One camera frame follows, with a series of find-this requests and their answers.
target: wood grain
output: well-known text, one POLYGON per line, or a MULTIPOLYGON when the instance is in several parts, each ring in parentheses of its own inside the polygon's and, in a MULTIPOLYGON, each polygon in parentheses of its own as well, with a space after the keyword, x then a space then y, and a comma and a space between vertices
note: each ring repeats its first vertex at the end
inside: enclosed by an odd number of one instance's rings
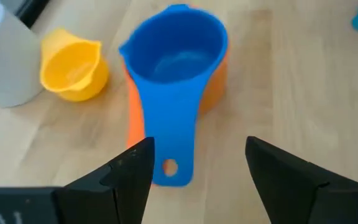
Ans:
POLYGON ((122 152, 117 48, 144 19, 184 2, 225 23, 227 92, 198 121, 192 182, 152 186, 144 223, 269 223, 245 160, 250 135, 358 181, 358 0, 52 0, 36 33, 64 27, 102 40, 111 80, 84 103, 43 92, 0 109, 0 186, 64 185, 122 152))

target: handle hole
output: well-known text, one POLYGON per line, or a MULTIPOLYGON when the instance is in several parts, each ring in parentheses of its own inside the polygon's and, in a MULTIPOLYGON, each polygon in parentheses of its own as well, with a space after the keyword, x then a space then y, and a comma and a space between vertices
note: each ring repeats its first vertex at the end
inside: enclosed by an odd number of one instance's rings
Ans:
POLYGON ((171 177, 178 172, 178 164, 174 159, 166 159, 162 164, 162 168, 167 177, 171 177))

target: white cup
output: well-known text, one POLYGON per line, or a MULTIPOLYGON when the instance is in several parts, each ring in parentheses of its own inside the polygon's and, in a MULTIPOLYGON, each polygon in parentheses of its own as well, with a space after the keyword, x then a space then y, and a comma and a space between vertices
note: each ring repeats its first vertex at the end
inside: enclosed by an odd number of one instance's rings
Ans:
POLYGON ((0 3, 0 106, 17 106, 41 92, 40 40, 0 3))

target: black object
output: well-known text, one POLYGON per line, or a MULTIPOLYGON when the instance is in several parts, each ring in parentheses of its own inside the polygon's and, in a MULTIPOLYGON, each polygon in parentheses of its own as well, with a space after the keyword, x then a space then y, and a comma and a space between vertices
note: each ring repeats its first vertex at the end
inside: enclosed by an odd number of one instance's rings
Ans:
POLYGON ((15 14, 27 27, 31 27, 49 0, 0 0, 8 11, 15 14))
POLYGON ((141 224, 153 168, 146 138, 66 187, 0 188, 0 223, 141 224))
POLYGON ((256 137, 246 158, 272 224, 358 224, 358 182, 256 137))

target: wooden countertop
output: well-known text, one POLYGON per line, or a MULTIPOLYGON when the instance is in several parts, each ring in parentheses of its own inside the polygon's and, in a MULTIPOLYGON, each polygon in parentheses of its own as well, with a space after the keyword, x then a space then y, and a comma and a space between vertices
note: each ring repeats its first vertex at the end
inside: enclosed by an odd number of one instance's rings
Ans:
MULTIPOLYGON (((118 46, 175 0, 52 0, 34 30, 100 39, 111 67, 103 94, 69 103, 43 92, 0 109, 0 186, 64 185, 125 149, 127 93, 118 46)), ((193 0, 225 23, 227 93, 197 124, 185 188, 153 186, 144 223, 268 223, 244 146, 258 136, 358 181, 358 0, 193 0)))

